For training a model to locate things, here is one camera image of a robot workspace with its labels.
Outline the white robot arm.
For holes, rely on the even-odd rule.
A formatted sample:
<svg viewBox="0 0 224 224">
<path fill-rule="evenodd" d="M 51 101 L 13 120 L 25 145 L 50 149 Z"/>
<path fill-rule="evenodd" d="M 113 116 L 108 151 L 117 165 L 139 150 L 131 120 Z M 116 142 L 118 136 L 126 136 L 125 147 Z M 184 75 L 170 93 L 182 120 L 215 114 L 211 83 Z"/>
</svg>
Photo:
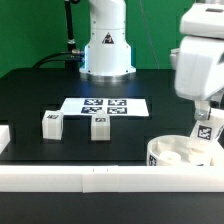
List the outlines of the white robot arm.
<svg viewBox="0 0 224 224">
<path fill-rule="evenodd" d="M 124 0 L 89 0 L 90 41 L 80 72 L 101 82 L 134 73 L 131 47 L 125 39 Z M 178 96 L 195 102 L 195 118 L 207 120 L 210 103 L 224 89 L 224 0 L 196 0 L 182 16 L 184 35 L 170 52 Z"/>
</svg>

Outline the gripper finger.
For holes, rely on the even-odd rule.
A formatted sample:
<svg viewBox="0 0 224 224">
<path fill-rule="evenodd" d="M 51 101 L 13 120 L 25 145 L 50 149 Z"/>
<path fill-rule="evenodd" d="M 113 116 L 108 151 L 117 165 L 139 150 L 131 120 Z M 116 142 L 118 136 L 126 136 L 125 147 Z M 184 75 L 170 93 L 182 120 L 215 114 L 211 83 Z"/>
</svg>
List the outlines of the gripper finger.
<svg viewBox="0 0 224 224">
<path fill-rule="evenodd" d="M 195 102 L 195 119 L 204 121 L 209 119 L 210 103 L 208 101 Z"/>
</svg>

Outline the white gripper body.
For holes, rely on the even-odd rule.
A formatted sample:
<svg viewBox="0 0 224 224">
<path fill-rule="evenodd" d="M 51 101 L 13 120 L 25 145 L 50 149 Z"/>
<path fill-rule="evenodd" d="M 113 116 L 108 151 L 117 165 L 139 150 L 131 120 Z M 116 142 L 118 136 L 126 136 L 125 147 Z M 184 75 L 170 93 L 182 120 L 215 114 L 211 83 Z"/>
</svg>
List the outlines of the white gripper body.
<svg viewBox="0 0 224 224">
<path fill-rule="evenodd" d="M 224 88 L 224 40 L 186 36 L 180 44 L 174 87 L 176 94 L 205 101 Z"/>
</svg>

